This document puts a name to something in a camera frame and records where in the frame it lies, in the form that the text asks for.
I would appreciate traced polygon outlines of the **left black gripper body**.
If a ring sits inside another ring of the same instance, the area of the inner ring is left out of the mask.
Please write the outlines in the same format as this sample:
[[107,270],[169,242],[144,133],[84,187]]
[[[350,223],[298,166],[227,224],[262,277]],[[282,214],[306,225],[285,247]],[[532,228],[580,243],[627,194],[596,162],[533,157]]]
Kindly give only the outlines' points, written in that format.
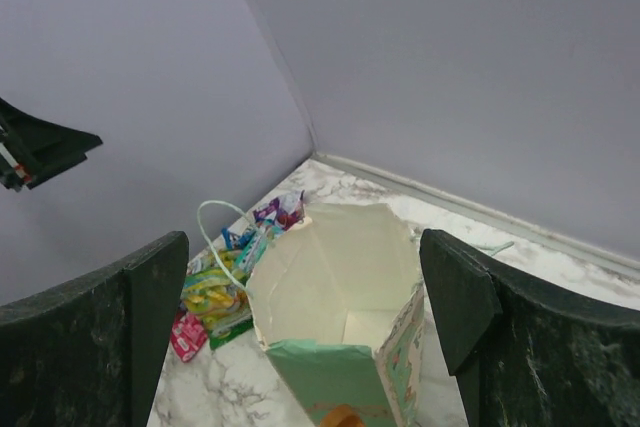
[[1,184],[8,190],[32,190],[102,144],[98,135],[38,119],[1,100]]

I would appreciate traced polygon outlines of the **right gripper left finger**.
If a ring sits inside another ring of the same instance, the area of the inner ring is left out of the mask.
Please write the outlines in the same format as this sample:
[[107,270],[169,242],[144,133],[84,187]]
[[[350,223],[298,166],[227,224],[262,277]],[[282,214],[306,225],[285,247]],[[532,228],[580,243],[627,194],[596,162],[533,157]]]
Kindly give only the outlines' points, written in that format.
[[189,255],[181,231],[1,308],[4,426],[144,426]]

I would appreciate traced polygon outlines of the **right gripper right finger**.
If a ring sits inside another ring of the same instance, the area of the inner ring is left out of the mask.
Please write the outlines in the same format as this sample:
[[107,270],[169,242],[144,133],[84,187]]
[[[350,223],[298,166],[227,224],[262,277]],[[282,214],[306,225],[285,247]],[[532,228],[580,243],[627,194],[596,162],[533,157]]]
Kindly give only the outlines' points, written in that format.
[[419,257],[471,426],[636,426],[639,313],[507,265],[442,230]]

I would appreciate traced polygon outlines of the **pink red snack packet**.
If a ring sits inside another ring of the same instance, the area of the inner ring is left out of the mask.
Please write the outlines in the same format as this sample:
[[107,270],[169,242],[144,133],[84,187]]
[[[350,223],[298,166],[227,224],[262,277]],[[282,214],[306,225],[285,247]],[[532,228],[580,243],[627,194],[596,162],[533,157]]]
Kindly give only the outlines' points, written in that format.
[[208,341],[208,333],[201,321],[189,312],[179,312],[171,329],[170,343],[178,358],[187,363]]

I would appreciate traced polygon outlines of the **small green yellow candy packet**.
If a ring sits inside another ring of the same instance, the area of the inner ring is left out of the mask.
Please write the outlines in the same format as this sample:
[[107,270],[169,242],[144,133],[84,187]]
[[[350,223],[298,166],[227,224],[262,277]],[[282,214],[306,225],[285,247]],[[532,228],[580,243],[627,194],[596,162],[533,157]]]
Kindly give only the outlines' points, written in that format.
[[246,294],[229,280],[209,250],[189,262],[180,298],[203,325],[212,350],[253,328]]

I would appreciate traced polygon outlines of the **blue candy packet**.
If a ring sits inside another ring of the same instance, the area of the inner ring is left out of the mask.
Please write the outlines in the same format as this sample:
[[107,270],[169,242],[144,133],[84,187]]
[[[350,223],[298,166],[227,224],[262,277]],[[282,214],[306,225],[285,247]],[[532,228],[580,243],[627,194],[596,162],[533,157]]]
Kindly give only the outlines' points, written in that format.
[[221,235],[227,250],[243,250],[254,236],[254,230],[247,227],[241,233],[236,233],[229,228],[223,228]]

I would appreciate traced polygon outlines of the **green printed paper bag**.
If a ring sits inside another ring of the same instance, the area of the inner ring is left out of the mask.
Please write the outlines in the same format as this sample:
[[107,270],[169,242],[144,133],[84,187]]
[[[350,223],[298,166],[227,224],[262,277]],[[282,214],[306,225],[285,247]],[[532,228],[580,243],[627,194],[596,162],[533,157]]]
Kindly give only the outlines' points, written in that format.
[[339,408],[412,425],[426,324],[414,234],[384,203],[304,214],[254,223],[261,255],[240,288],[262,351],[315,425]]

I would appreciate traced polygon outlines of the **purple snack packet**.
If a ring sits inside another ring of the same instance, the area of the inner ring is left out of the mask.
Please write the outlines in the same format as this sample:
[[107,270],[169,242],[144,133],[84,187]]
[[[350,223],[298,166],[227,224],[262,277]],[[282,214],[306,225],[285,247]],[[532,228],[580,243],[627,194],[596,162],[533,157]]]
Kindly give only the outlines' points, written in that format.
[[305,218],[304,192],[291,191],[279,195],[254,209],[256,223],[269,221],[286,231]]

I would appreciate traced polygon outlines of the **mint green Fox's candy packet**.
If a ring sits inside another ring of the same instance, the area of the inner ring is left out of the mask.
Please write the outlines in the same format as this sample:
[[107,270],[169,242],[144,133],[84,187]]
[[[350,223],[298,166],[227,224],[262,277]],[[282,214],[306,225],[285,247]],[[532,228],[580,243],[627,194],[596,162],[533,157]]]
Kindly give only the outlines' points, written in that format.
[[243,275],[249,275],[273,240],[273,236],[274,233],[271,226],[259,228],[241,254],[235,259],[233,272],[238,271]]

